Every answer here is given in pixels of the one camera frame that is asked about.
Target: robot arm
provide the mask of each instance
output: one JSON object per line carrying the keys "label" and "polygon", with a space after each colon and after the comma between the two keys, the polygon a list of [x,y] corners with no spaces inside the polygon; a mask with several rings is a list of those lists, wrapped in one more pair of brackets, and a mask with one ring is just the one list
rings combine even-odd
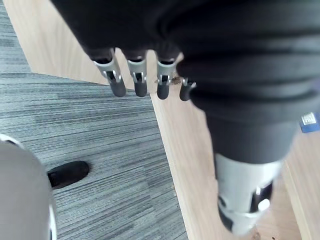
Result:
{"label": "robot arm", "polygon": [[[247,233],[270,205],[298,119],[319,107],[312,84],[320,76],[320,3],[52,2],[116,96],[126,90],[115,47],[140,97],[147,92],[148,49],[157,53],[160,99],[168,96],[175,67],[187,79],[182,87],[192,89],[213,139],[220,218],[232,233]],[[176,66],[179,52],[184,60]]]}

